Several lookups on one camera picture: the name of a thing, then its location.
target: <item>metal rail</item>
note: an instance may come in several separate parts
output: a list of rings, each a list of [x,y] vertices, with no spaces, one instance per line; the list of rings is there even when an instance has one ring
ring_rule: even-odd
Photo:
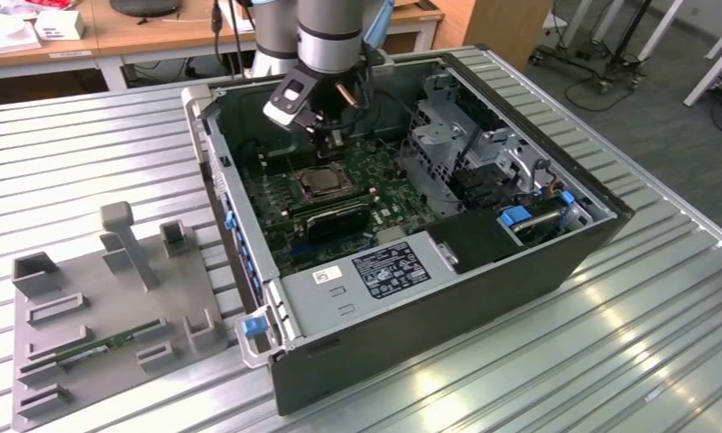
[[[722,230],[496,55],[454,53],[639,210],[613,243],[555,293],[289,417],[267,371],[234,346],[36,431],[722,430]],[[131,201],[141,222],[181,216],[197,228],[229,325],[242,312],[181,89],[0,107],[0,431],[10,258],[99,248],[103,202]]]

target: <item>power supply label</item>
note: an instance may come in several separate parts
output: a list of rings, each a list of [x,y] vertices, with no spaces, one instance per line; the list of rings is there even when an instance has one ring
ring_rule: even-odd
[[[353,264],[370,294],[378,299],[432,279],[406,242],[353,259]]]

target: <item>green circuit board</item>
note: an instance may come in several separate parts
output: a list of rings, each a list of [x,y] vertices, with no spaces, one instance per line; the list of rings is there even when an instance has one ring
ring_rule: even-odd
[[[290,169],[277,174],[269,174],[262,166],[243,168],[245,187],[282,275],[378,246],[377,234],[388,228],[398,227],[401,233],[410,235],[436,221],[436,213],[413,187],[397,157],[397,146],[358,142],[313,167],[289,163]],[[328,198],[309,197],[301,176],[310,170],[336,173],[342,178],[336,185],[342,192]],[[364,212],[369,208],[366,227],[353,235],[306,244],[301,229],[312,217],[349,208],[365,209]]]

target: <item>cabinet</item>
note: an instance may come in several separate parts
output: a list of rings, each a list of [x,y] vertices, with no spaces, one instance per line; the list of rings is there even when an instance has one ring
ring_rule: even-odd
[[[432,0],[445,13],[434,48],[484,43],[525,70],[553,0]]]

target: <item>blue latch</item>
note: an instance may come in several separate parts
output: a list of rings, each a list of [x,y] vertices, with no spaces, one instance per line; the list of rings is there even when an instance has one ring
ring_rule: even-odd
[[[233,230],[234,228],[237,228],[237,225],[237,216],[233,213],[233,210],[229,210],[226,216],[226,229]]]
[[[565,203],[568,203],[569,206],[576,202],[576,196],[573,196],[572,192],[565,191],[563,192],[563,200],[565,200]]]
[[[243,321],[243,335],[250,337],[265,334],[269,327],[267,318],[247,318]]]
[[[501,214],[501,220],[509,227],[521,223],[523,221],[527,221],[532,217],[533,214],[531,214],[525,206],[516,206],[512,209],[507,209]]]

